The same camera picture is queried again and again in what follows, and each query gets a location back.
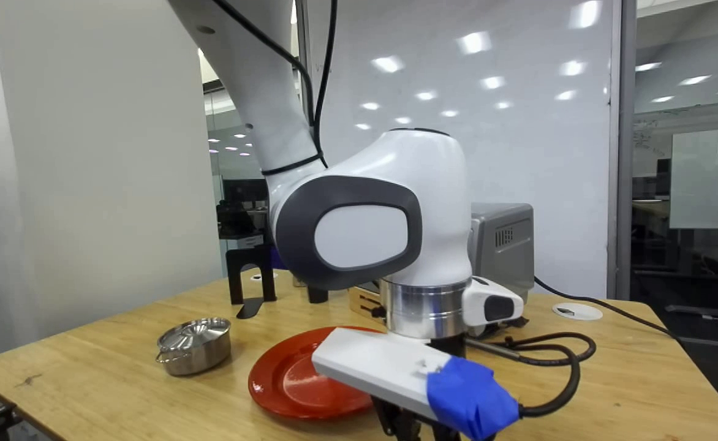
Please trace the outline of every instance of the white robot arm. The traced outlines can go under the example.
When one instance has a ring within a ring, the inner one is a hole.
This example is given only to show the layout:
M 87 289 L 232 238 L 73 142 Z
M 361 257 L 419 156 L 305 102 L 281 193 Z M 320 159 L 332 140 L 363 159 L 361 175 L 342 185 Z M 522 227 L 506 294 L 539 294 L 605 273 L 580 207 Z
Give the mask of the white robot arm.
M 468 325 L 522 315 L 517 294 L 472 271 L 467 161 L 455 136 L 390 129 L 326 168 L 293 65 L 238 27 L 225 15 L 225 0 L 170 1 L 255 136 L 270 184 L 274 244 L 299 280 L 326 289 L 387 280 L 390 333 L 404 346 L 419 341 L 457 354 L 463 354 Z M 228 6 L 240 9 L 270 39 L 289 39 L 289 0 L 232 0 Z M 328 368 L 325 357 L 316 363 L 328 374 L 409 406 L 395 398 L 395 379 L 390 395 L 383 395 L 383 379 Z

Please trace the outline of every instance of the power cord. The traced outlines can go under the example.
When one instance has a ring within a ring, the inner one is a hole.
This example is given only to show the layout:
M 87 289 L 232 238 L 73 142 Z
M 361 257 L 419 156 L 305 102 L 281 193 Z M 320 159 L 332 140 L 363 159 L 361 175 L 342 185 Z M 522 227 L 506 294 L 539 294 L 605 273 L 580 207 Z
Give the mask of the power cord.
M 334 60 L 334 46 L 336 46 L 336 20 L 339 20 L 339 0 L 332 0 L 332 20 L 328 20 L 328 41 L 326 41 L 325 76 L 320 81 L 320 96 L 316 96 L 316 110 L 314 110 L 314 136 L 316 136 L 316 145 L 322 145 L 322 120 L 325 120 L 325 104 L 326 104 L 326 90 L 328 90 L 332 60 Z
M 573 352 L 571 347 L 567 347 L 561 342 L 548 342 L 548 341 L 557 341 L 557 337 L 583 341 L 587 349 Z M 568 381 L 564 384 L 564 389 L 555 398 L 550 398 L 544 404 L 535 404 L 535 406 L 519 404 L 519 414 L 527 416 L 527 418 L 548 416 L 548 414 L 555 414 L 561 406 L 567 406 L 573 398 L 573 395 L 577 395 L 577 389 L 582 384 L 582 363 L 589 359 L 592 354 L 597 354 L 597 349 L 599 349 L 599 342 L 594 337 L 583 335 L 583 333 L 548 333 L 548 335 L 526 337 L 526 341 L 506 337 L 506 342 L 486 342 L 486 341 L 467 337 L 467 342 L 475 346 L 475 347 L 484 347 L 484 349 L 490 349 L 490 352 L 495 352 L 501 357 L 526 363 L 526 364 L 538 364 L 538 368 L 568 364 L 571 368 Z M 529 352 L 555 349 L 555 352 L 561 352 L 564 357 L 529 357 L 529 354 L 522 354 L 527 349 Z
M 305 81 L 305 93 L 306 93 L 306 120 L 310 120 L 310 129 L 314 136 L 314 147 L 316 147 L 316 156 L 325 166 L 328 166 L 322 142 L 320 142 L 320 114 L 314 110 L 314 88 L 311 88 L 311 76 L 310 68 L 295 57 L 289 54 L 284 46 L 281 46 L 272 36 L 268 36 L 254 20 L 249 20 L 240 9 L 235 9 L 232 1 L 225 0 L 214 0 L 225 15 L 232 15 L 246 32 L 251 32 L 255 39 L 261 39 L 268 48 L 272 48 L 277 57 L 282 57 L 288 64 L 293 64 Z
M 539 287 L 544 287 L 548 292 L 561 295 L 561 298 L 599 303 L 599 305 L 603 305 L 603 308 L 609 308 L 609 310 L 616 310 L 616 314 L 621 314 L 621 315 L 631 319 L 631 320 L 637 320 L 637 324 L 643 324 L 643 325 L 649 325 L 649 327 L 655 327 L 655 330 L 667 333 L 670 337 L 676 337 L 676 335 L 675 335 L 671 330 L 667 330 L 664 325 L 652 324 L 652 320 L 646 320 L 646 319 L 641 319 L 641 315 L 626 310 L 626 308 L 618 308 L 618 305 L 613 305 L 613 303 L 609 303 L 609 302 L 602 302 L 602 298 L 594 298 L 594 295 L 573 295 L 573 294 L 559 292 L 559 289 L 555 289 L 551 284 L 543 282 L 539 277 L 535 277 L 535 282 L 538 282 Z

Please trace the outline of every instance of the glass wall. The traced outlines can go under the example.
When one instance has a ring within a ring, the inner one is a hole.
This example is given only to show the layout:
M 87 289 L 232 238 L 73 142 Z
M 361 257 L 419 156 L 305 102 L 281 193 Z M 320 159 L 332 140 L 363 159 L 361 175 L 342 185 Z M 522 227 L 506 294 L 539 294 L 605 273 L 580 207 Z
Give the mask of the glass wall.
M 212 172 L 219 179 L 261 179 L 255 140 L 225 90 L 206 96 Z
M 636 71 L 633 295 L 718 389 L 718 0 L 641 0 Z

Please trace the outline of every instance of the stainless steel bowl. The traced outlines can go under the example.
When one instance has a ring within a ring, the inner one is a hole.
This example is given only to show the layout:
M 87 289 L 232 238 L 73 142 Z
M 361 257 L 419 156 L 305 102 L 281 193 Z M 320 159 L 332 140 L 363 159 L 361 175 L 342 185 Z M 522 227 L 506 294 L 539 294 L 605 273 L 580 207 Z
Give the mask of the stainless steel bowl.
M 214 370 L 232 357 L 232 320 L 196 319 L 170 327 L 159 342 L 158 359 L 174 376 Z

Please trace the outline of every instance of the wooden table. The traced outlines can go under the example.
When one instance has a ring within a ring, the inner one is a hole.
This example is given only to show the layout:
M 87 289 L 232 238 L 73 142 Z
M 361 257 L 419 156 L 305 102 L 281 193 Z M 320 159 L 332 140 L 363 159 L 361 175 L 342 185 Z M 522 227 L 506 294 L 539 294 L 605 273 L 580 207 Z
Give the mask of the wooden table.
M 238 320 L 228 284 L 216 282 L 120 315 L 110 315 L 0 354 L 0 398 L 34 425 L 61 439 L 387 439 L 374 412 L 328 423 L 281 422 L 249 395 L 249 371 L 274 342 L 328 324 L 381 327 L 358 314 L 348 292 L 328 303 L 310 303 L 289 273 L 277 273 L 277 303 Z M 667 335 L 605 314 L 603 320 L 568 320 L 551 310 L 559 298 L 529 295 L 529 325 L 516 337 L 551 330 L 582 330 L 599 341 L 583 364 L 573 402 L 544 418 L 526 418 L 513 439 L 718 439 L 718 392 Z M 616 302 L 648 315 L 643 303 Z M 234 320 L 234 359 L 198 376 L 170 376 L 154 359 L 154 342 L 170 325 L 196 315 Z M 527 368 L 472 349 L 495 368 L 499 379 L 526 404 L 555 397 L 567 370 Z

